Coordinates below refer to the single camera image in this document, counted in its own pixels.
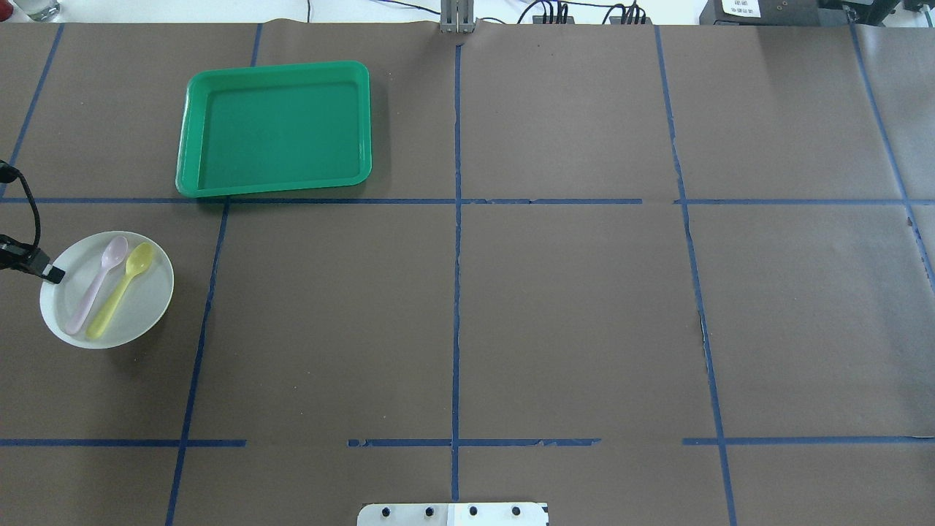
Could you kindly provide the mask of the long horizontal blue tape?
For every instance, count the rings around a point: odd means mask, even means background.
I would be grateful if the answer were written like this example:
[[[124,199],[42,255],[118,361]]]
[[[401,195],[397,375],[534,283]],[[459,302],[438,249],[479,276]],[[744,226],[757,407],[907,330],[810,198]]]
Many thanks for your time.
[[[130,197],[53,197],[45,204],[140,204],[140,205],[644,205],[643,199],[130,199]],[[671,205],[802,205],[802,206],[932,206],[932,199],[674,199]]]

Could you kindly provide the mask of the pink plastic spoon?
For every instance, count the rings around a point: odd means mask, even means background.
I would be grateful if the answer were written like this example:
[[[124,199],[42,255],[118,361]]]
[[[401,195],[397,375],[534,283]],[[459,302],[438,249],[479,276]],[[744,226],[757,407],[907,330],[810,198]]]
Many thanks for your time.
[[[75,312],[66,323],[66,334],[75,335],[79,333],[91,312],[91,307],[93,307],[96,302],[96,298],[98,297],[101,286],[103,286],[104,279],[107,278],[107,274],[111,272],[111,270],[114,270],[115,267],[120,266],[128,254],[129,240],[127,240],[127,237],[116,236],[107,244],[102,253],[96,276],[91,280],[90,286],[85,290]]]

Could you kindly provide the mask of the black box with label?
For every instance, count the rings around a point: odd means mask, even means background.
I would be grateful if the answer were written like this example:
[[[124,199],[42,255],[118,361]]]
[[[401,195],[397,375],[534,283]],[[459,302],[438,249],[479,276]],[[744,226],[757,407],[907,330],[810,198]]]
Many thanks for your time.
[[[699,26],[848,26],[852,15],[837,1],[707,1]]]

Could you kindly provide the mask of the long vertical blue tape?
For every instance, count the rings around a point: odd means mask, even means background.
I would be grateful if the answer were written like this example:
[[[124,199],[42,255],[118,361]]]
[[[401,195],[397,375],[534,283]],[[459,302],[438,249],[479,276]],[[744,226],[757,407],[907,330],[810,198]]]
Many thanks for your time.
[[[463,242],[463,156],[462,156],[463,45],[454,48],[454,267],[453,267],[453,375],[451,376],[451,500],[460,500],[460,414],[461,350],[460,300]]]

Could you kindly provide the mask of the yellow plastic spoon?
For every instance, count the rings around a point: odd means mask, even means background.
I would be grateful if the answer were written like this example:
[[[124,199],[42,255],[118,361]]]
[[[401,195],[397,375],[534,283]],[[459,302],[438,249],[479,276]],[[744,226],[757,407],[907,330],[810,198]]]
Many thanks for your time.
[[[85,336],[88,340],[98,340],[106,333],[111,321],[114,319],[117,309],[121,305],[121,300],[126,295],[131,282],[140,274],[147,272],[153,265],[155,259],[155,247],[152,243],[144,242],[134,247],[134,250],[126,257],[124,261],[124,274],[120,282],[100,307],[96,317],[85,330]]]

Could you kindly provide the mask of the clear glass cup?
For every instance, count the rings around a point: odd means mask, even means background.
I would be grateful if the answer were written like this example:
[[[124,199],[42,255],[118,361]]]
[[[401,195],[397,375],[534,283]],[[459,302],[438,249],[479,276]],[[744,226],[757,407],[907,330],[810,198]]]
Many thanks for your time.
[[[12,3],[33,21],[51,21],[61,12],[59,0],[14,0]]]

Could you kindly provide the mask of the green plastic tray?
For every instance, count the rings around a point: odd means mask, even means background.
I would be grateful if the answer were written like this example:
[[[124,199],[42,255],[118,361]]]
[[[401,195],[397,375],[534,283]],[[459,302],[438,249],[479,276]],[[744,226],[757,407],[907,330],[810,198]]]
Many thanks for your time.
[[[175,186],[189,199],[355,186],[371,172],[360,62],[207,70],[187,85]]]

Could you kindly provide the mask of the white round plate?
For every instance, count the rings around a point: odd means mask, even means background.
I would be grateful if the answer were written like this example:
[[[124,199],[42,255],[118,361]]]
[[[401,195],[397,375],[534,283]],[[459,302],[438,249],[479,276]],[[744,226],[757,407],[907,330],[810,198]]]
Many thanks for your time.
[[[96,323],[98,314],[123,282],[127,266],[123,261],[119,267],[108,270],[85,323],[71,334],[66,330],[67,324],[80,312],[81,300],[100,272],[107,244],[115,237],[125,237],[130,252],[141,244],[149,244],[153,254],[150,266],[130,280],[107,326],[89,334],[88,329]],[[113,348],[143,336],[166,313],[175,287],[174,270],[166,252],[149,237],[130,231],[104,231],[84,237],[64,250],[54,266],[60,267],[66,275],[58,284],[42,284],[38,300],[40,313],[53,335],[80,348]]]

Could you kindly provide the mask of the grey metal bracket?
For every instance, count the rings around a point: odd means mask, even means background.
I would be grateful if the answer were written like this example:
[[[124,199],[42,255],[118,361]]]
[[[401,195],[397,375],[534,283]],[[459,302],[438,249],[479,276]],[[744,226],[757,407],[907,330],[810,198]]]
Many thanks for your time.
[[[477,17],[474,0],[440,1],[440,32],[470,34],[476,30]]]

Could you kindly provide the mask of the brown paper table mat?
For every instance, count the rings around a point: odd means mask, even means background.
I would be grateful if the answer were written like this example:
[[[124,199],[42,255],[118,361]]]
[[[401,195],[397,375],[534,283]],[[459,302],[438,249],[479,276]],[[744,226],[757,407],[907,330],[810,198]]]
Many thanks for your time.
[[[931,525],[931,28],[5,23],[2,157],[37,199],[183,199],[202,71],[357,61],[373,169],[243,199],[453,199],[461,502],[554,525]],[[453,205],[45,204],[59,256],[161,244],[110,350],[2,273],[4,525],[343,525],[451,502]]]

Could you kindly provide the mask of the white metal mounting plate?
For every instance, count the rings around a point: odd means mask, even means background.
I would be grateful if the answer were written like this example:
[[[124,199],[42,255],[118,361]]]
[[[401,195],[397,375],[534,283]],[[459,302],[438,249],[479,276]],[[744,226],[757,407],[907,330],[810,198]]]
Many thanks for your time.
[[[546,503],[371,503],[357,525],[549,525]]]

